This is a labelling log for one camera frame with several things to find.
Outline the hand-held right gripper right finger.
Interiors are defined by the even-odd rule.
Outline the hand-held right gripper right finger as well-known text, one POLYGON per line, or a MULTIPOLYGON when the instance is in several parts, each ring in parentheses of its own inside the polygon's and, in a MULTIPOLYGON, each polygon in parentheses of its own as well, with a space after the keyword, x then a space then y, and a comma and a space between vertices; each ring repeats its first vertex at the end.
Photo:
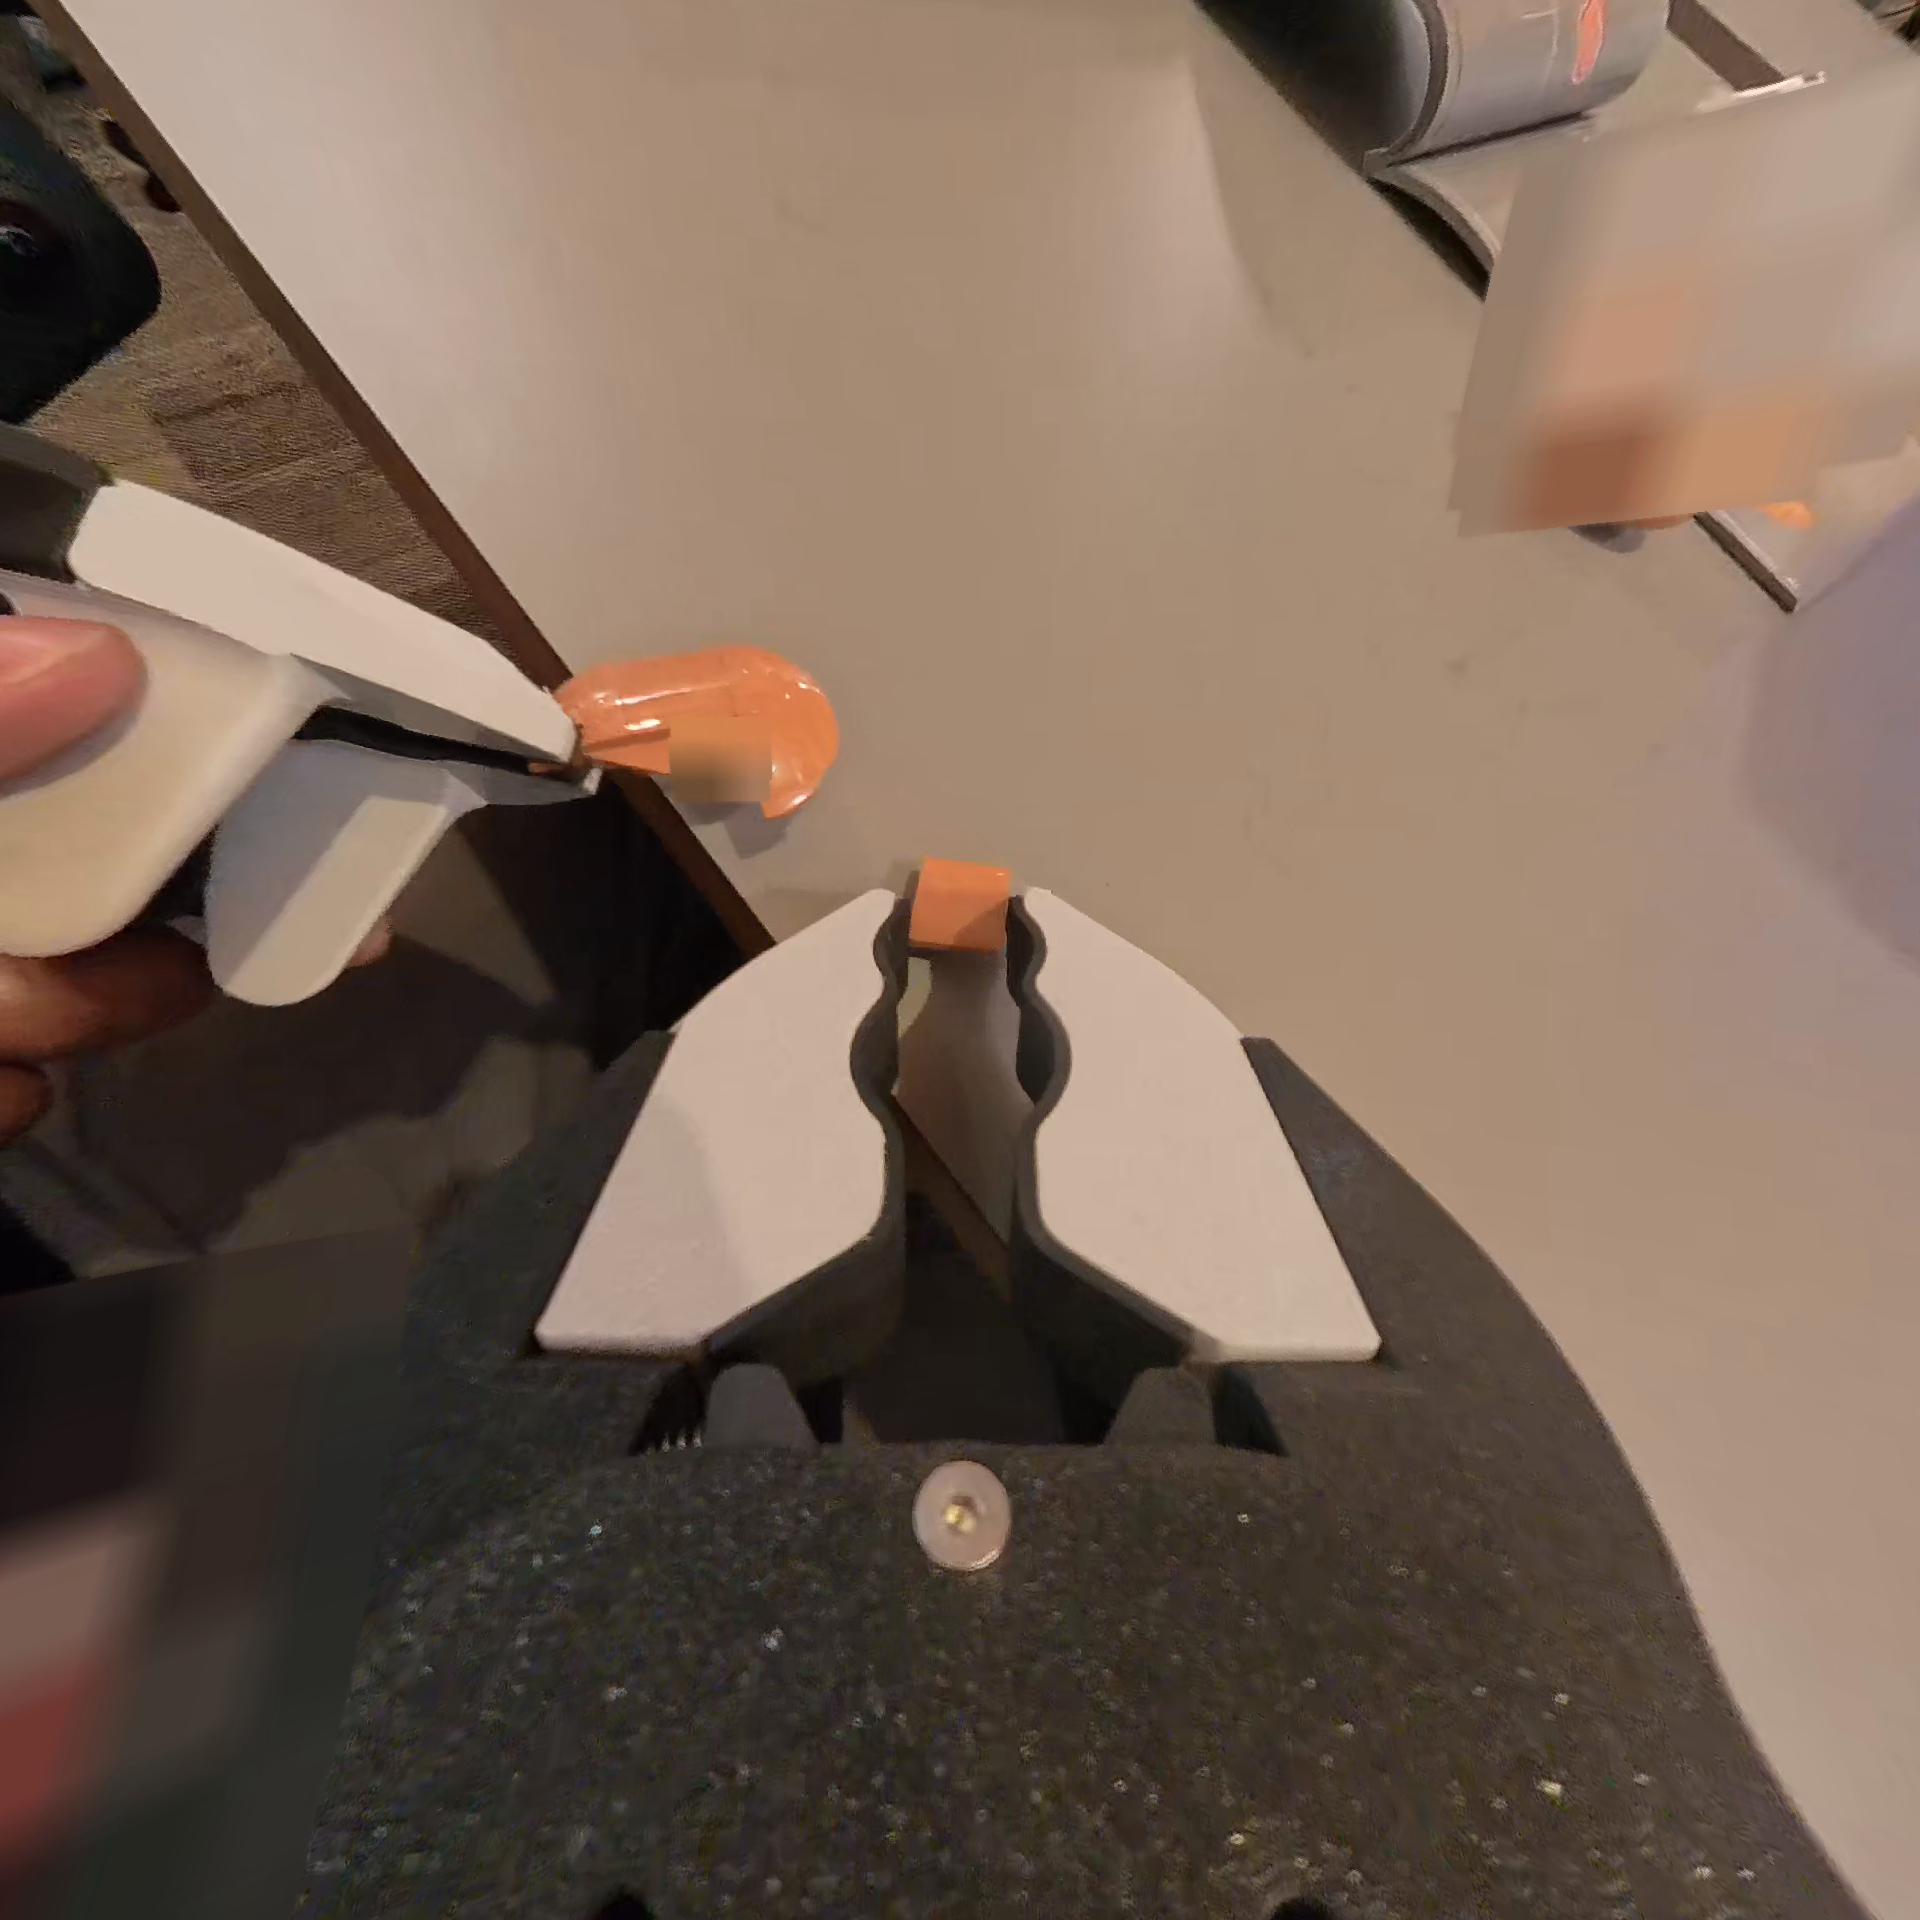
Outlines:
POLYGON ((1237 1024, 1050 889, 1014 902, 1020 1251, 1199 1362, 1366 1362, 1380 1333, 1237 1024))

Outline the grey desk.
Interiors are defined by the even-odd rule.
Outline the grey desk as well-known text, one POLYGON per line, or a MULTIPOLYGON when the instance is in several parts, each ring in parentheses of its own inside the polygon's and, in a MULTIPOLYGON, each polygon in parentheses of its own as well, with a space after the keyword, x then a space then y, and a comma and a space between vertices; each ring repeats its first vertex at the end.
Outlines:
POLYGON ((843 729, 774 936, 1006 865, 1495 1257, 1916 1917, 1916 551, 1464 539, 1476 296, 1192 6, 60 6, 475 593, 843 729))

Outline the grey instruction booklet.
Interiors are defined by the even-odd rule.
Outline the grey instruction booklet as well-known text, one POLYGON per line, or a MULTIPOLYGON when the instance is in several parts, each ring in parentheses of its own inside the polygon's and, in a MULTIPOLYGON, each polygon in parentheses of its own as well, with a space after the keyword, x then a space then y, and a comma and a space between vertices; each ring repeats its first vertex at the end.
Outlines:
POLYGON ((1220 6, 1483 317, 1464 537, 1682 520, 1783 608, 1916 506, 1916 6, 1220 6))

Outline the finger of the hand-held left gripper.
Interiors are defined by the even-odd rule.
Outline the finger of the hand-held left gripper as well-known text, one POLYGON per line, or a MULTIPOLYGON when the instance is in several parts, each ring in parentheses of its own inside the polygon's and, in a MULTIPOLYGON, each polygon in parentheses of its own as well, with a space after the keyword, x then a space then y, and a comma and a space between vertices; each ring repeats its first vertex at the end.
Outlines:
POLYGON ((421 736, 570 765, 578 729, 492 643, 176 497, 107 482, 66 539, 84 587, 298 659, 421 736))
POLYGON ((589 794, 591 773, 515 773, 343 742, 287 744, 212 830, 208 970, 237 1001, 306 1001, 347 970, 464 817, 589 794))

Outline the brown curved brick piece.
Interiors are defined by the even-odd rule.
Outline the brown curved brick piece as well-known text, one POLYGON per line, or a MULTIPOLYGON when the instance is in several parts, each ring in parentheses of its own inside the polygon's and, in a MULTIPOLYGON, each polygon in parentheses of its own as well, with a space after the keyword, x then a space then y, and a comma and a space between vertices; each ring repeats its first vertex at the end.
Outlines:
POLYGON ((765 822, 811 803, 840 749, 824 687, 751 646, 591 666, 554 698, 588 765, 696 808, 755 806, 765 822))

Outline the person's left hand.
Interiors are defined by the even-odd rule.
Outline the person's left hand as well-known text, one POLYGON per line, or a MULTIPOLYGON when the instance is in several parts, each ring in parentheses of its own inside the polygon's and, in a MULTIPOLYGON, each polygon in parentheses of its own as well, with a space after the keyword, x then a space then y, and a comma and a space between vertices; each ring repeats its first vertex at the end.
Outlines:
MULTIPOLYGON (((96 623, 3 623, 3 781, 87 744, 130 712, 147 678, 132 640, 96 623)), ((181 931, 130 927, 66 957, 3 958, 3 1143, 22 1139, 54 1101, 52 1070, 142 1043, 212 1001, 203 952, 181 931)))

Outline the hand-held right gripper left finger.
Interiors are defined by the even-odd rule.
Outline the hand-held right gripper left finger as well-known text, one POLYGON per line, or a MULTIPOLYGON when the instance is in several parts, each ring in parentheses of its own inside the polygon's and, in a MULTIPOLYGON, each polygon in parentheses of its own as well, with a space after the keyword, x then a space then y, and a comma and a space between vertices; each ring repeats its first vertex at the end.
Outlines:
POLYGON ((902 905, 862 895, 675 1029, 543 1353, 869 1359, 902 1299, 902 905))

